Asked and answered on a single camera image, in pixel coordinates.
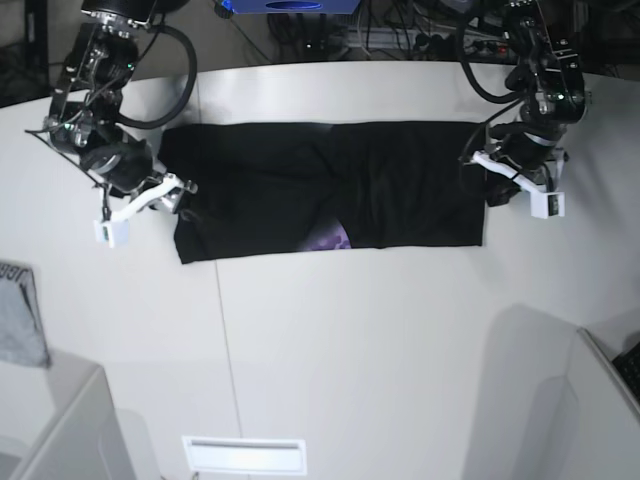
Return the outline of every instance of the gray cloth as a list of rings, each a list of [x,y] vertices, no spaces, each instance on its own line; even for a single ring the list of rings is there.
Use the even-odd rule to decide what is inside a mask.
[[[49,365],[33,272],[5,262],[0,262],[0,360]]]

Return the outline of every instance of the white table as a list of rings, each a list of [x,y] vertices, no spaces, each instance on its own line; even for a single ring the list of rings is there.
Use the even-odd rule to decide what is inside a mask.
[[[478,71],[498,93],[505,70]],[[314,480],[508,479],[575,326],[640,309],[640,86],[590,84],[595,104],[565,141],[564,219],[529,217],[521,195],[489,211],[482,248],[189,266],[175,219],[155,212],[134,219],[128,247],[96,244],[97,193],[21,133],[48,101],[7,108],[0,257],[35,267],[51,345],[105,366],[169,480],[189,475],[183,434],[304,438]],[[150,119],[177,93],[131,84],[124,111]],[[456,64],[283,65],[200,74],[182,121],[479,121],[498,108]]]

